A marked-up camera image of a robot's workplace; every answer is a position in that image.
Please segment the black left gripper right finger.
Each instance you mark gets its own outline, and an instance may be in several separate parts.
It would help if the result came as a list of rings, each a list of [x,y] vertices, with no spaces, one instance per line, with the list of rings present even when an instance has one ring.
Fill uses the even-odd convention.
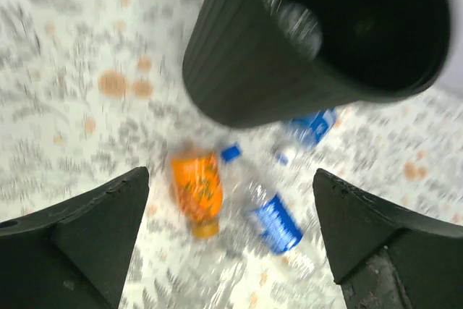
[[[461,308],[462,227],[318,169],[315,207],[348,308]]]

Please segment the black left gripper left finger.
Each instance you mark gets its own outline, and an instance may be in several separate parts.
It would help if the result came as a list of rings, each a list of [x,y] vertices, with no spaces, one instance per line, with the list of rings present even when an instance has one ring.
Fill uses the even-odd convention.
[[[137,167],[1,223],[2,308],[118,308],[149,193]]]

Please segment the orange juice bottle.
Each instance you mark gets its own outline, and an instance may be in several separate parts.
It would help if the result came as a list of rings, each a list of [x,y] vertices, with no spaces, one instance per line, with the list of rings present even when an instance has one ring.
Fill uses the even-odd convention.
[[[192,235],[208,239],[220,230],[224,189],[213,151],[187,148],[169,157],[171,191]]]

